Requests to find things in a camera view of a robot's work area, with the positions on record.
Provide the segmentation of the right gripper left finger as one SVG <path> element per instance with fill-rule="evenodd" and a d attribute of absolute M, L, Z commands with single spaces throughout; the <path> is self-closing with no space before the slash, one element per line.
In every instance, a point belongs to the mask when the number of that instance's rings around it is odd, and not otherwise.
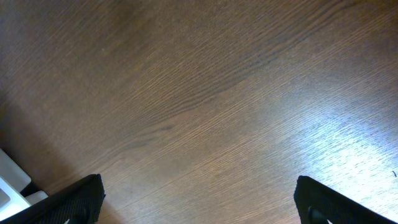
<path fill-rule="evenodd" d="M 94 224 L 105 198 L 99 174 L 90 174 L 1 224 Z"/>

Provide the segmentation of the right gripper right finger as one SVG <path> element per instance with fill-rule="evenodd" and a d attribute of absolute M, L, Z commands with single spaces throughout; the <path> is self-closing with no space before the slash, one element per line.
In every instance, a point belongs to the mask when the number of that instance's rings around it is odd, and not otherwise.
<path fill-rule="evenodd" d="M 298 177 L 294 202 L 300 222 L 304 224 L 395 224 L 308 176 Z"/>

